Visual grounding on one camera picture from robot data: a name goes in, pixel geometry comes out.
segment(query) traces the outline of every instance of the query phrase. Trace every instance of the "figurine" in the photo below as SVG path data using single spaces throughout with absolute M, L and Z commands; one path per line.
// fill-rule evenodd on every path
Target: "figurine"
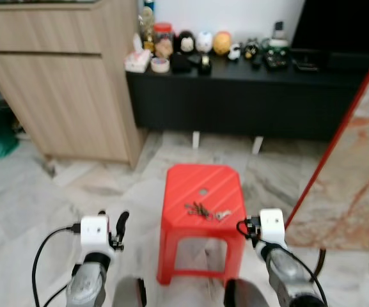
M 231 34 L 226 31 L 220 31 L 214 37 L 213 48 L 216 54 L 222 56 L 230 51 Z
M 239 43 L 233 43 L 230 47 L 230 53 L 228 54 L 228 59 L 232 61 L 237 61 L 241 56 L 241 46 Z
M 210 32 L 198 33 L 196 39 L 196 49 L 198 52 L 209 53 L 212 49 L 212 34 Z
M 190 31 L 182 31 L 178 36 L 178 44 L 182 53 L 192 53 L 194 50 L 194 36 Z
M 154 26 L 154 14 L 150 6 L 145 4 L 141 16 L 139 16 L 141 36 L 143 37 L 143 47 L 154 52 L 153 42 L 153 26 Z
M 259 50 L 260 45 L 258 44 L 258 40 L 256 38 L 254 40 L 249 39 L 244 47 L 244 56 L 246 59 L 252 59 L 258 54 Z

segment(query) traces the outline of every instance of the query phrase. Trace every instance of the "white connector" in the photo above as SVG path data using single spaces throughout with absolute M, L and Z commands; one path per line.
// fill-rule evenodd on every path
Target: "white connector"
M 109 244 L 109 218 L 105 215 L 85 216 L 81 221 L 82 256 L 89 253 L 107 255 L 111 262 L 116 259 L 116 252 Z
M 281 209 L 262 209 L 260 211 L 261 239 L 269 243 L 277 243 L 285 249 L 288 249 L 285 243 L 285 226 Z M 265 243 L 259 241 L 255 251 L 260 258 L 261 250 Z

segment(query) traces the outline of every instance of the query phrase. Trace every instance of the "red plastic stool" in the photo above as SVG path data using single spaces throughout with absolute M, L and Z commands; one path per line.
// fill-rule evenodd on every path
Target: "red plastic stool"
M 223 220 L 207 221 L 188 214 L 185 204 L 202 203 L 210 212 L 232 213 Z M 236 228 L 246 210 L 238 173 L 228 166 L 177 164 L 169 169 L 161 220 L 157 280 L 169 285 L 173 275 L 206 276 L 226 283 L 238 277 L 245 238 Z M 175 270 L 178 242 L 188 237 L 208 237 L 226 241 L 224 272 Z

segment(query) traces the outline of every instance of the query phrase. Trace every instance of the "red lid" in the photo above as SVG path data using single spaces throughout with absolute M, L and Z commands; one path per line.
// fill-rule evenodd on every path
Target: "red lid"
M 158 22 L 154 24 L 154 31 L 156 32 L 171 32 L 171 24 L 168 22 Z

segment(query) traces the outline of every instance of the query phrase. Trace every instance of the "yellow figurine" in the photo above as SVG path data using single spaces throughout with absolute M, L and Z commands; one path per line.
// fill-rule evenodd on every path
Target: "yellow figurine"
M 230 51 L 231 34 L 227 31 L 220 31 L 214 37 L 213 49 L 219 56 L 223 56 Z

